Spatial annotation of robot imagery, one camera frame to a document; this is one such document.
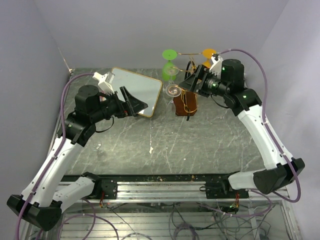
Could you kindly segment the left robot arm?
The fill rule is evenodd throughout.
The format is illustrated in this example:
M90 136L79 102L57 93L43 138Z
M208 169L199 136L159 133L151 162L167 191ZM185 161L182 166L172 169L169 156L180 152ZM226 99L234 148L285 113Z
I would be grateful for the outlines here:
M116 92L104 94L94 85L84 85L74 97L71 112L54 141L52 152L39 172L21 194L13 194L7 206L20 218L43 231L51 230L62 213L82 198L99 198L102 179L90 172L83 173L75 182L57 190L71 160L97 132L96 123L114 118L135 117L148 104L120 87L123 100Z

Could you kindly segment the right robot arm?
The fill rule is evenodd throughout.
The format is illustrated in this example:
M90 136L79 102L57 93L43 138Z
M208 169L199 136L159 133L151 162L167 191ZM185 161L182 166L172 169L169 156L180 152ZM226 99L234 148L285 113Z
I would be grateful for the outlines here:
M240 189L257 189L268 195L291 184L305 168L303 159L294 158L269 125L258 94L245 87L245 67L241 61L225 59L217 65L219 73L199 65L179 87L207 98L222 97L250 133L264 165L264 169L230 174L220 186L221 194L231 198Z

